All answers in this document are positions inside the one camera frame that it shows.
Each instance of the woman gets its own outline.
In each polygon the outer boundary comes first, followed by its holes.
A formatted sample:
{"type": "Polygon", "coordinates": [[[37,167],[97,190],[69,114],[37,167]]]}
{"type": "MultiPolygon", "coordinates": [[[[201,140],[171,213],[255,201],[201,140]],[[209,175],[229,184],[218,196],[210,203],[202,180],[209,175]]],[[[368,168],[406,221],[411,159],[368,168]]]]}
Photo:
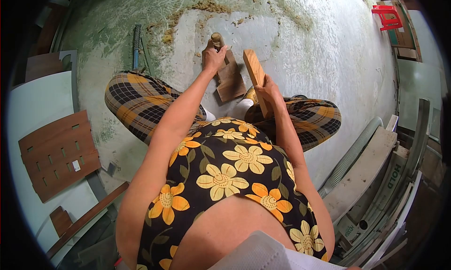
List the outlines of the woman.
{"type": "MultiPolygon", "coordinates": [[[[226,48],[208,42],[202,72],[183,93],[131,72],[106,89],[113,114],[149,144],[117,218],[117,248],[131,269],[207,269],[255,230],[325,261],[333,252],[332,222],[303,151],[338,131],[340,112],[328,101],[282,97],[267,75],[255,90],[273,118],[254,104],[246,122],[208,122],[200,102],[226,48]]],[[[252,91],[246,98],[255,101],[252,91]]]]}

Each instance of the workshop floor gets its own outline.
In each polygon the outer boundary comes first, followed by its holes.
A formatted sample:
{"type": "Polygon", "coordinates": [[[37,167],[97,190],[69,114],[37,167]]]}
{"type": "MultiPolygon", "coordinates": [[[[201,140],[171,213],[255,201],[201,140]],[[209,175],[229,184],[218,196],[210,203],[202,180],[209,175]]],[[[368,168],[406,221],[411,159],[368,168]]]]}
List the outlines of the workshop floor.
{"type": "MultiPolygon", "coordinates": [[[[374,116],[386,124],[395,112],[392,49],[370,10],[378,0],[203,0],[195,5],[199,1],[87,0],[74,10],[62,50],[78,50],[80,107],[87,109],[102,165],[118,166],[114,178],[101,172],[107,192],[132,179],[147,149],[104,103],[113,75],[132,69],[136,23],[143,25],[156,76],[179,91],[199,74],[197,55],[218,31],[238,63],[243,49],[254,49],[283,95],[334,102],[341,110],[341,129],[305,154],[317,188],[374,116]],[[165,32],[172,31],[173,42],[163,42],[165,32]]],[[[144,66],[144,55],[139,59],[144,66]]],[[[250,87],[245,68],[241,74],[250,87]]],[[[210,83],[202,105],[220,117],[239,99],[218,103],[216,86],[210,83]]]]}

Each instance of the red stool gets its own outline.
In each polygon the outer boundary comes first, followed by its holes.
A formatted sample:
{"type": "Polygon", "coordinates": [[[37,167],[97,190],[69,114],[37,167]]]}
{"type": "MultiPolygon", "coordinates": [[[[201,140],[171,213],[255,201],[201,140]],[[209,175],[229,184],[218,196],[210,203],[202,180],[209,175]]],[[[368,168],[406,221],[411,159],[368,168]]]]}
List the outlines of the red stool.
{"type": "Polygon", "coordinates": [[[398,12],[394,6],[373,5],[371,12],[373,14],[378,14],[381,18],[382,25],[384,26],[381,27],[381,31],[402,27],[401,19],[399,18],[398,12]],[[396,19],[386,19],[384,14],[394,14],[396,19]]]}

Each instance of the hand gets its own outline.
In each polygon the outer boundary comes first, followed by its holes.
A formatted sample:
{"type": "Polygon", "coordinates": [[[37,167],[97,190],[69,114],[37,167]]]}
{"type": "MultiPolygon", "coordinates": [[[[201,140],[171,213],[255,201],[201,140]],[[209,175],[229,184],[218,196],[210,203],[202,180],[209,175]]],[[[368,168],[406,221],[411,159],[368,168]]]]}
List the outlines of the hand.
{"type": "Polygon", "coordinates": [[[285,104],[283,100],[283,96],[279,91],[279,87],[274,83],[271,76],[265,74],[265,86],[261,87],[256,85],[255,91],[260,94],[265,100],[271,103],[272,106],[277,104],[278,102],[282,102],[285,104]]]}
{"type": "Polygon", "coordinates": [[[208,40],[208,44],[202,51],[202,70],[212,72],[213,75],[218,72],[219,68],[226,57],[227,45],[224,45],[219,52],[213,46],[213,41],[208,40]]]}

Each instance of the white sock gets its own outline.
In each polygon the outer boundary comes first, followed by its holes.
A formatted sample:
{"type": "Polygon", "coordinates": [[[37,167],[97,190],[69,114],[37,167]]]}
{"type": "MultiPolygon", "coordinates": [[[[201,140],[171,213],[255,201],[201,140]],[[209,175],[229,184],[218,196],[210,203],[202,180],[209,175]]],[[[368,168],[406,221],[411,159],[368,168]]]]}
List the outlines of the white sock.
{"type": "Polygon", "coordinates": [[[205,112],[206,112],[206,120],[205,120],[205,121],[210,122],[210,121],[216,120],[216,116],[215,116],[214,114],[212,114],[211,112],[209,112],[205,107],[203,107],[203,109],[204,109],[205,112]]]}
{"type": "Polygon", "coordinates": [[[245,120],[246,112],[251,106],[253,106],[253,101],[251,99],[243,99],[241,102],[236,104],[231,111],[229,111],[228,116],[237,120],[245,120]]]}

